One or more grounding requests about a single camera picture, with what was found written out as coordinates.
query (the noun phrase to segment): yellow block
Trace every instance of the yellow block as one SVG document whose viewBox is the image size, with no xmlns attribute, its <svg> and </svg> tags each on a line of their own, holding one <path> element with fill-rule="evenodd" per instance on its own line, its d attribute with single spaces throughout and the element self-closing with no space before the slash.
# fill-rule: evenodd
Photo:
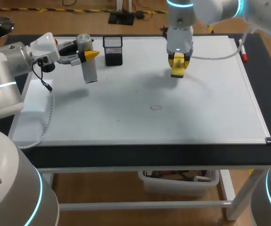
<svg viewBox="0 0 271 226">
<path fill-rule="evenodd" d="M 173 59 L 168 59 L 170 67 L 173 66 Z"/>
<path fill-rule="evenodd" d="M 183 78 L 185 71 L 184 62 L 184 55 L 181 53 L 175 53 L 171 71 L 172 77 Z"/>
<path fill-rule="evenodd" d="M 190 61 L 185 60 L 184 61 L 184 69 L 187 69 L 187 67 L 189 66 L 189 64 L 190 64 Z"/>
</svg>

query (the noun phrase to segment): metal bar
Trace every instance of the metal bar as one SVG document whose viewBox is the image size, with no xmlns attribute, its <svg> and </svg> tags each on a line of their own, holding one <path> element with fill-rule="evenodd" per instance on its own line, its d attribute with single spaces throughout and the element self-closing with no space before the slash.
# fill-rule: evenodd
<svg viewBox="0 0 271 226">
<path fill-rule="evenodd" d="M 129 0 L 128 8 L 129 8 L 129 13 L 131 13 L 132 12 L 132 0 Z"/>
<path fill-rule="evenodd" d="M 267 170 L 263 169 L 255 169 L 253 171 L 253 173 L 249 176 L 241 190 L 232 201 L 232 206 L 226 210 L 227 220 L 234 221 L 238 219 L 238 217 L 250 203 L 250 199 L 256 185 L 266 172 Z"/>
<path fill-rule="evenodd" d="M 91 172 L 135 172 L 150 170 L 243 170 L 268 169 L 269 166 L 113 166 L 113 167 L 70 167 L 38 168 L 40 173 L 91 173 Z"/>
<path fill-rule="evenodd" d="M 123 9 L 123 0 L 116 0 L 116 10 L 121 12 Z"/>
<path fill-rule="evenodd" d="M 224 199 L 228 201 L 234 200 L 236 195 L 230 178 L 230 171 L 228 169 L 222 169 L 219 171 L 219 176 Z"/>
<path fill-rule="evenodd" d="M 54 180 L 54 174 L 53 173 L 43 173 L 42 177 L 46 180 L 46 182 L 52 186 L 52 181 Z"/>
<path fill-rule="evenodd" d="M 60 204 L 60 211 L 78 210 L 146 210 L 146 209 L 187 209 L 218 207 L 227 208 L 229 201 L 175 201 L 175 202 L 100 202 Z"/>
</svg>

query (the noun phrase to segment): whiteboard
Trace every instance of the whiteboard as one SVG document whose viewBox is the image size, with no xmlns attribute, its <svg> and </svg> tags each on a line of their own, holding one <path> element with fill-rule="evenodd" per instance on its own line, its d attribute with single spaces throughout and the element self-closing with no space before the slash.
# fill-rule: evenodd
<svg viewBox="0 0 271 226">
<path fill-rule="evenodd" d="M 171 77 L 164 38 L 123 37 L 123 65 L 114 67 L 105 65 L 102 38 L 94 40 L 98 82 L 85 84 L 80 65 L 56 63 L 44 74 L 55 109 L 42 146 L 266 144 L 270 135 L 240 56 L 191 59 L 179 79 Z M 221 57 L 236 49 L 227 36 L 194 37 L 195 56 Z M 39 140 L 50 112 L 49 93 L 34 75 L 23 97 L 25 107 L 9 134 L 17 145 Z"/>
</svg>

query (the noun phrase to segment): floor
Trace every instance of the floor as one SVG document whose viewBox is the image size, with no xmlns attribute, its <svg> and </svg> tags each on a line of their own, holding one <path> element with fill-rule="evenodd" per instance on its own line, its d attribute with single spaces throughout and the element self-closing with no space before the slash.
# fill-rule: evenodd
<svg viewBox="0 0 271 226">
<path fill-rule="evenodd" d="M 140 0 L 133 0 L 137 10 Z M 166 10 L 165 0 L 142 0 L 154 10 Z M 62 8 L 61 0 L 0 0 L 0 7 L 6 8 Z M 115 0 L 78 0 L 74 9 L 116 9 Z M 133 26 L 109 25 L 107 13 L 69 13 L 6 11 L 0 16 L 14 20 L 12 34 L 160 34 L 159 28 L 167 25 L 166 15 L 156 14 L 148 21 L 134 22 Z M 215 33 L 238 33 L 247 28 L 240 19 L 231 19 L 214 27 Z M 196 23 L 195 33 L 207 33 L 207 28 Z M 271 55 L 271 40 L 262 34 L 264 43 Z M 235 192 L 238 192 L 247 179 L 248 170 L 231 170 Z M 55 175 L 53 188 L 60 203 L 68 202 L 127 202 L 127 201 L 170 201 L 189 200 L 187 197 L 147 194 L 136 173 L 83 173 Z M 203 200 L 220 199 L 220 189 L 207 192 Z M 197 210 L 124 210 L 124 211 L 82 211 L 61 212 L 59 226 L 120 226 L 120 225 L 157 225 L 157 226 L 251 226 L 249 210 L 232 223 L 224 218 L 221 209 Z"/>
</svg>

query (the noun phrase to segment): storage bin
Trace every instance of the storage bin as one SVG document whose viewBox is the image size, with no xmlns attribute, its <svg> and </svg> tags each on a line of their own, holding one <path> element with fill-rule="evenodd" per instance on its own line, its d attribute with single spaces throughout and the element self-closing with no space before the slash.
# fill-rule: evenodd
<svg viewBox="0 0 271 226">
<path fill-rule="evenodd" d="M 208 170 L 206 177 L 210 182 L 191 182 L 179 180 L 165 180 L 146 177 L 145 171 L 138 172 L 139 178 L 144 182 L 146 192 L 163 194 L 185 194 L 189 196 L 203 196 L 207 189 L 215 187 L 219 183 L 219 171 Z"/>
</svg>

